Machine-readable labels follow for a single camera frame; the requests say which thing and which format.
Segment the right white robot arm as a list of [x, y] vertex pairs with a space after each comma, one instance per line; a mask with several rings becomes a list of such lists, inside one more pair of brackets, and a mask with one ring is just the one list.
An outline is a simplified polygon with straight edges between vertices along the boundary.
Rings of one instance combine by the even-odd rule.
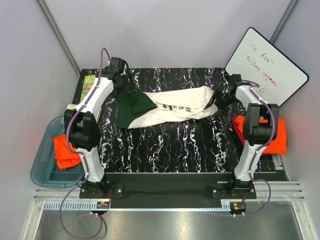
[[279, 106], [267, 103], [258, 96], [254, 88], [260, 85], [243, 80], [240, 74], [229, 75], [227, 81], [227, 90], [214, 94], [213, 103], [217, 109], [225, 113], [228, 106], [236, 101], [246, 109], [242, 129], [243, 151], [227, 185], [221, 189], [223, 193], [236, 199], [254, 191], [254, 173], [258, 161], [277, 135]]

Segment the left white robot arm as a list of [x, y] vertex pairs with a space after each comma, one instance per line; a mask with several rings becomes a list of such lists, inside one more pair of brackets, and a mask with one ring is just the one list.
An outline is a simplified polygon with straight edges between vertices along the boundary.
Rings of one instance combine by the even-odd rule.
[[97, 198], [103, 198], [108, 193], [98, 153], [101, 138], [98, 118], [110, 94], [130, 89], [132, 77], [127, 72], [128, 68], [124, 59], [112, 57], [108, 66], [98, 71], [84, 99], [74, 109], [67, 108], [63, 116], [67, 148], [72, 154], [79, 155], [84, 168], [81, 191]]

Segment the white and green t-shirt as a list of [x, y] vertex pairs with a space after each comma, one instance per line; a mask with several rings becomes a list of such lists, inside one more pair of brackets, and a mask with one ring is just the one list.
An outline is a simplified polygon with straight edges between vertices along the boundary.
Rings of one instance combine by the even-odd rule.
[[214, 115], [218, 108], [208, 106], [213, 96], [208, 86], [164, 92], [127, 93], [119, 98], [116, 127], [137, 129], [162, 123], [200, 120]]

